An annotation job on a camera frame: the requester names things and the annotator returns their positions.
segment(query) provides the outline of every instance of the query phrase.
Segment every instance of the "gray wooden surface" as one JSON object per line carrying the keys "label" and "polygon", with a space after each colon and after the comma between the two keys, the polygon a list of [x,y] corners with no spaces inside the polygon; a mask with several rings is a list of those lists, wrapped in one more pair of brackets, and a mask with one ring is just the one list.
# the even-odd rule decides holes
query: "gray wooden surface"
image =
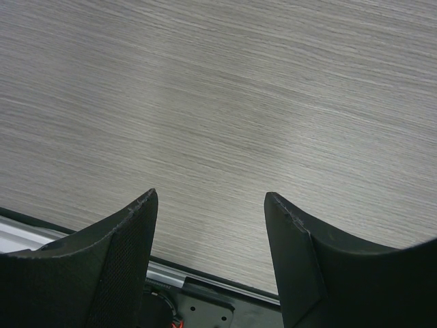
{"label": "gray wooden surface", "polygon": [[0,205],[84,228],[156,187],[153,253],[275,291],[263,199],[437,235],[437,4],[3,0]]}

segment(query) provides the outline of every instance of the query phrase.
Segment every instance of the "black strip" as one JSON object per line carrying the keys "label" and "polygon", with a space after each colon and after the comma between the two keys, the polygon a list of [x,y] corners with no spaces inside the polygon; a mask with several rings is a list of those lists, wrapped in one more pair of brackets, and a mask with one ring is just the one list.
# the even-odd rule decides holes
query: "black strip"
{"label": "black strip", "polygon": [[[27,224],[29,226],[56,230],[59,232],[63,232],[64,234],[74,234],[76,232],[74,230],[62,227],[60,225],[46,222],[46,221],[43,221],[40,219],[36,219],[35,217],[30,217],[29,215],[24,215],[24,214],[21,214],[18,212],[14,212],[13,210],[8,210],[8,209],[3,208],[3,207],[0,207],[0,216],[6,217],[8,219],[11,219],[11,220],[14,220],[17,222]],[[268,297],[270,299],[279,300],[278,295],[275,295],[275,294],[272,294],[269,292],[265,292],[263,290],[256,289],[254,287],[249,287],[249,286],[246,286],[243,284],[239,284],[238,282],[233,282],[233,281],[228,280],[228,279],[220,278],[220,277],[217,277],[215,275],[211,275],[209,273],[204,273],[204,272],[201,272],[198,270],[190,269],[186,266],[176,264],[176,263],[173,263],[173,262],[170,262],[167,260],[163,260],[162,258],[156,258],[155,256],[150,256],[150,260],[155,262],[155,263],[165,265],[166,267],[170,267],[172,269],[181,270],[181,271],[184,271],[186,273],[190,273],[192,275],[197,275],[199,277],[210,279],[210,280],[213,280],[215,282],[219,282],[221,284],[226,284],[228,286],[239,288],[239,289],[245,290],[247,292],[252,292],[254,294],[258,294],[258,295],[261,295],[263,297]]]}

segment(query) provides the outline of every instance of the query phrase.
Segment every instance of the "gray floor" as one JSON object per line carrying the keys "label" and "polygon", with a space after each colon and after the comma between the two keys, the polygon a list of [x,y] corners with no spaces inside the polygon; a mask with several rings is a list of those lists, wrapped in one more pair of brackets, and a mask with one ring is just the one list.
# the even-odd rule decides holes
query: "gray floor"
{"label": "gray floor", "polygon": [[437,4],[1,4],[0,205],[83,228],[146,189],[156,256],[275,291],[263,198],[437,235]]}

